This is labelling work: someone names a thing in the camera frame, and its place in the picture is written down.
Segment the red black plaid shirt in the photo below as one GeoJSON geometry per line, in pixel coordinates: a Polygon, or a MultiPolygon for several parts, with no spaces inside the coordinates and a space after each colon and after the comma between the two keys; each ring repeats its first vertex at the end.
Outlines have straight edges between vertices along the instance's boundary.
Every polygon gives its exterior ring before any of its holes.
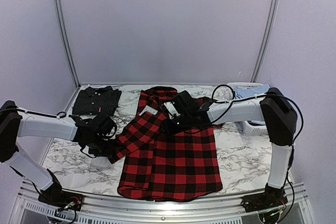
{"type": "Polygon", "coordinates": [[[172,136],[160,128],[171,87],[142,90],[135,118],[112,140],[111,164],[124,159],[117,192],[131,199],[185,202],[222,190],[214,130],[172,136]]]}

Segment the wall aluminium profile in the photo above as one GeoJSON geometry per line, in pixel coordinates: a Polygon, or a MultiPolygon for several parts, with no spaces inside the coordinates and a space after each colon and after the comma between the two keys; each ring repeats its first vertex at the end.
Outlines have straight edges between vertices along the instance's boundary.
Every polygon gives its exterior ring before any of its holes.
{"type": "Polygon", "coordinates": [[[254,65],[254,68],[251,74],[250,82],[256,82],[260,75],[263,61],[267,54],[267,48],[268,48],[269,40],[271,37],[271,32],[275,24],[279,1],[280,0],[271,0],[270,2],[269,12],[268,12],[268,16],[266,19],[266,25],[265,25],[263,37],[261,40],[261,44],[258,50],[257,60],[256,60],[256,63],[254,65]]]}
{"type": "Polygon", "coordinates": [[[70,46],[69,38],[67,34],[66,23],[64,19],[64,13],[62,9],[61,0],[54,0],[54,5],[55,5],[57,23],[58,23],[58,27],[60,31],[60,38],[61,38],[61,42],[62,42],[64,51],[65,51],[65,56],[66,56],[66,60],[69,66],[70,75],[74,83],[74,86],[76,87],[76,89],[79,89],[81,87],[81,84],[78,78],[78,74],[77,74],[76,67],[75,67],[75,62],[74,62],[72,52],[71,52],[71,46],[70,46]]]}

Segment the right wall aluminium profile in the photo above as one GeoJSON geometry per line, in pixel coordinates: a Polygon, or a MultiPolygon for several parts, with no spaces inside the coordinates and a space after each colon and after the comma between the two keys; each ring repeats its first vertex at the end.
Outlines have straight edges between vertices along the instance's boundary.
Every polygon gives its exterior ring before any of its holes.
{"type": "Polygon", "coordinates": [[[265,25],[263,37],[261,40],[261,44],[258,50],[257,60],[256,60],[256,63],[254,65],[254,68],[251,74],[250,82],[256,82],[260,75],[263,61],[267,54],[267,48],[268,48],[269,40],[271,37],[271,32],[275,24],[279,1],[280,0],[271,0],[270,2],[269,12],[268,12],[268,16],[266,19],[266,25],[265,25]]]}

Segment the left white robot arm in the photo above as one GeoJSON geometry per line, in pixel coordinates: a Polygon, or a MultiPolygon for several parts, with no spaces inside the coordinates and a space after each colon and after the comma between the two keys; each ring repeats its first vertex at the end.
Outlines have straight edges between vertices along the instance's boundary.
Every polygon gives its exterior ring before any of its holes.
{"type": "Polygon", "coordinates": [[[105,114],[99,113],[92,119],[65,113],[43,114],[19,108],[14,101],[8,100],[1,106],[1,163],[33,182],[43,199],[61,206],[67,196],[60,182],[51,171],[28,156],[16,142],[17,138],[60,138],[77,143],[81,150],[87,148],[90,158],[112,157],[114,147],[110,132],[116,129],[114,121],[105,114]]]}

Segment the light blue shirt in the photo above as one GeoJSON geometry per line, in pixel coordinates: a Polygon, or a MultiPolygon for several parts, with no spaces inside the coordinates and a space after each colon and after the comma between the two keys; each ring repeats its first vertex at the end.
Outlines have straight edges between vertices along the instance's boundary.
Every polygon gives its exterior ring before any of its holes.
{"type": "Polygon", "coordinates": [[[266,93],[269,89],[269,84],[252,83],[246,85],[238,85],[235,87],[235,99],[254,97],[256,95],[266,93]]]}

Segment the aluminium table front rail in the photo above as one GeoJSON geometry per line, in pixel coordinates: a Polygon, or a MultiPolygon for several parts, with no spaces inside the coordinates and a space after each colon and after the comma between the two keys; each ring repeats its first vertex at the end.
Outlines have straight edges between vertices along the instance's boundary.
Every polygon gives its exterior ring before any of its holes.
{"type": "Polygon", "coordinates": [[[82,193],[76,213],[56,214],[56,207],[38,201],[29,181],[24,181],[9,223],[261,223],[272,209],[246,212],[241,202],[248,193],[205,196],[190,202],[153,202],[117,196],[82,193]]]}

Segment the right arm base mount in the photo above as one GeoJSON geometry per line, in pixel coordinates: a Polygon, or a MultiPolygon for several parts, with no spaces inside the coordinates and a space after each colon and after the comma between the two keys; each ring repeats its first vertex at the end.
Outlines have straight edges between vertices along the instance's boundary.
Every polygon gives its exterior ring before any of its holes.
{"type": "Polygon", "coordinates": [[[242,197],[240,205],[246,212],[261,211],[278,206],[284,206],[288,202],[287,196],[275,192],[263,192],[242,197]]]}

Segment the black pinstripe folded shirt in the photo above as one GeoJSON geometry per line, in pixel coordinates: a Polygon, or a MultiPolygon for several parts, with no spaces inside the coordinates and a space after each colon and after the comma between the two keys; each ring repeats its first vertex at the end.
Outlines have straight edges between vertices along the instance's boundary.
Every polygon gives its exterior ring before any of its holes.
{"type": "Polygon", "coordinates": [[[113,116],[118,108],[122,91],[112,86],[103,88],[87,87],[81,90],[72,107],[73,115],[98,115],[100,113],[113,116]]]}

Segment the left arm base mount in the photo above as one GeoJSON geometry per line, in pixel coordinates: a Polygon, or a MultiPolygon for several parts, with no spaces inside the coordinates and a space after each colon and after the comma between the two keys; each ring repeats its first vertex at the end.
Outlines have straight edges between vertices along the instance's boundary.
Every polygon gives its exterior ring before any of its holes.
{"type": "Polygon", "coordinates": [[[75,210],[80,211],[83,203],[83,195],[69,191],[54,191],[39,193],[40,202],[58,207],[60,211],[75,210]]]}

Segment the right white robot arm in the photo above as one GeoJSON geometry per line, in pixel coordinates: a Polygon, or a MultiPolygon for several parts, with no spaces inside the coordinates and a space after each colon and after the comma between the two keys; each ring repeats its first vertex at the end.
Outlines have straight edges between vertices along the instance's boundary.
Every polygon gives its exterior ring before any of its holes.
{"type": "Polygon", "coordinates": [[[214,101],[198,104],[187,91],[163,103],[167,119],[162,129],[167,135],[203,130],[227,122],[263,121],[272,145],[271,167],[265,192],[260,203],[271,207],[283,191],[292,164],[298,115],[294,103],[284,97],[277,88],[269,88],[264,94],[233,99],[229,102],[214,101]]]}

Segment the left wall aluminium profile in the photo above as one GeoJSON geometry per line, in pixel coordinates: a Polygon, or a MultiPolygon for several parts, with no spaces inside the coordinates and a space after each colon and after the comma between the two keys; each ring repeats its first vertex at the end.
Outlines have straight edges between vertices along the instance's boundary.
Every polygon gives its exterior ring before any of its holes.
{"type": "Polygon", "coordinates": [[[60,38],[61,38],[61,42],[62,42],[64,51],[65,51],[65,56],[66,56],[66,60],[69,66],[70,75],[74,83],[74,86],[76,87],[76,89],[79,89],[81,87],[81,84],[78,78],[78,74],[77,74],[76,67],[75,67],[75,62],[74,62],[72,52],[71,52],[71,46],[70,46],[69,38],[67,34],[66,23],[64,19],[64,13],[62,9],[61,0],[54,0],[54,5],[55,5],[57,23],[58,23],[58,27],[60,31],[60,38]]]}

